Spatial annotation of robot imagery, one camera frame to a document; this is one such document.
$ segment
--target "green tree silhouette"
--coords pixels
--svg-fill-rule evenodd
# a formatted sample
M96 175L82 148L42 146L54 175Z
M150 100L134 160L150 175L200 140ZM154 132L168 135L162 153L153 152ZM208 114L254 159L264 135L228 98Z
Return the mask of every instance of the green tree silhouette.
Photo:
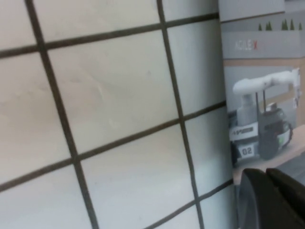
M282 30L288 30L287 20L285 19L283 22L283 29Z
M291 19L290 30L295 30L294 21Z

